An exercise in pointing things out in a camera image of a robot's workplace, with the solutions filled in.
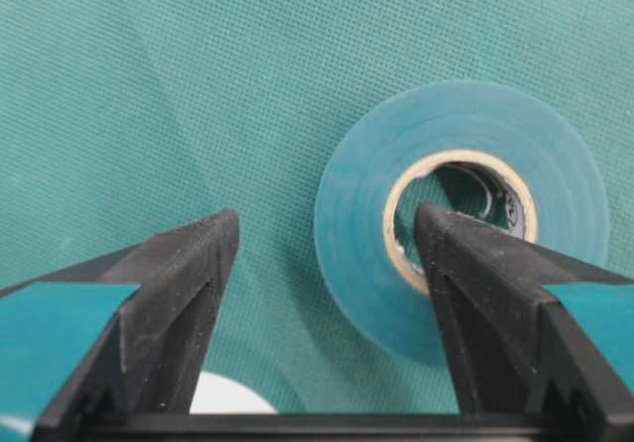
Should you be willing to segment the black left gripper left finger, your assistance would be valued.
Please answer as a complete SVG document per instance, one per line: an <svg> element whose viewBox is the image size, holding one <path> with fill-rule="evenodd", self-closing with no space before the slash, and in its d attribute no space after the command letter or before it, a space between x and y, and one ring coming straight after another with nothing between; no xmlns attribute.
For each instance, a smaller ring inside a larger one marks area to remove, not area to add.
<svg viewBox="0 0 634 442"><path fill-rule="evenodd" d="M225 209L1 291L1 437L188 412L240 240Z"/></svg>

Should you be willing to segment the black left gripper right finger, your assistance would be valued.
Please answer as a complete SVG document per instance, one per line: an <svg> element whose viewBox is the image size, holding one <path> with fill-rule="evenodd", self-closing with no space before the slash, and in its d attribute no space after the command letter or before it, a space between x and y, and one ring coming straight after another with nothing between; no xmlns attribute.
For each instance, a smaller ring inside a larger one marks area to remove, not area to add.
<svg viewBox="0 0 634 442"><path fill-rule="evenodd" d="M415 242L460 411L441 441L629 441L633 281L422 202Z"/></svg>

